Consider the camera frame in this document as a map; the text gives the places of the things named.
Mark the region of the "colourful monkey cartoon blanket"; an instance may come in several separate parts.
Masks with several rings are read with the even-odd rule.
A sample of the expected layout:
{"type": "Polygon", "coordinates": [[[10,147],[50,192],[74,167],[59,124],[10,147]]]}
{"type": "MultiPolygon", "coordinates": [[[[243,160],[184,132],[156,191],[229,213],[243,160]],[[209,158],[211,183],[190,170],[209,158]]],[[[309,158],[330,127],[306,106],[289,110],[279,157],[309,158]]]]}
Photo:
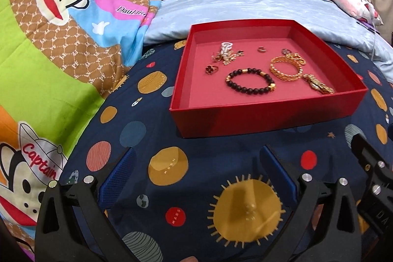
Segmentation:
{"type": "Polygon", "coordinates": [[[142,55],[159,0],[1,0],[1,221],[33,261],[50,181],[142,55]]]}

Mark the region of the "gold chain bangle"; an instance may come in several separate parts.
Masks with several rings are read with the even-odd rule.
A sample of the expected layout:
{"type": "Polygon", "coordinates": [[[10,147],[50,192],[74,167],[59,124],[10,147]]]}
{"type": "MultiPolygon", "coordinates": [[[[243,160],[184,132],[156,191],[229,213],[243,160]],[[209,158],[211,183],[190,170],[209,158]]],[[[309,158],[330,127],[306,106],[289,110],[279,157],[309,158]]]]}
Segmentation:
{"type": "Polygon", "coordinates": [[[298,55],[277,56],[270,61],[270,72],[282,81],[294,82],[302,77],[305,64],[298,55]]]}

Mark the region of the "light blue pillow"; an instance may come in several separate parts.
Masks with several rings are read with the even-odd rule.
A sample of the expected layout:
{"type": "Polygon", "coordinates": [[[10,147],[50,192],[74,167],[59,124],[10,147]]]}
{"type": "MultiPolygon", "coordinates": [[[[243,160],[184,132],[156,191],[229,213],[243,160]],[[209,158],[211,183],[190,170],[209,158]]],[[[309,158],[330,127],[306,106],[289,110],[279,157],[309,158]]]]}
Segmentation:
{"type": "Polygon", "coordinates": [[[295,20],[324,41],[362,51],[392,80],[392,47],[329,0],[164,0],[144,44],[184,39],[195,24],[239,19],[295,20]]]}

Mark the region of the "red cardboard tray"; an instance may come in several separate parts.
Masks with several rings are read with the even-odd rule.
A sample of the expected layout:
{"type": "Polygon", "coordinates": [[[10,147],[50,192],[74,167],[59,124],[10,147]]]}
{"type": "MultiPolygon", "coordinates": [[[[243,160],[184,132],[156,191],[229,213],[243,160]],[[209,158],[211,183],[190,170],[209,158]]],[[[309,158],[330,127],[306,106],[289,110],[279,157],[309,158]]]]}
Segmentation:
{"type": "Polygon", "coordinates": [[[193,25],[170,113],[185,138],[266,132],[350,116],[367,87],[322,39],[296,21],[193,25]],[[277,56],[306,61],[294,82],[270,72],[277,56]]]}

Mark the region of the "pink white plush toy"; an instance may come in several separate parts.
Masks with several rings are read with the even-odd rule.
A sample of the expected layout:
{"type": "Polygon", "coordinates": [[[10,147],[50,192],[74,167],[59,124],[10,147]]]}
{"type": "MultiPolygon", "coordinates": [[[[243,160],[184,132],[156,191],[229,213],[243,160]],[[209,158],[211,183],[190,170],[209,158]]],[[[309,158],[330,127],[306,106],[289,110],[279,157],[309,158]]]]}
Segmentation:
{"type": "Polygon", "coordinates": [[[373,4],[367,0],[332,0],[341,10],[369,25],[381,26],[383,20],[373,4]]]}

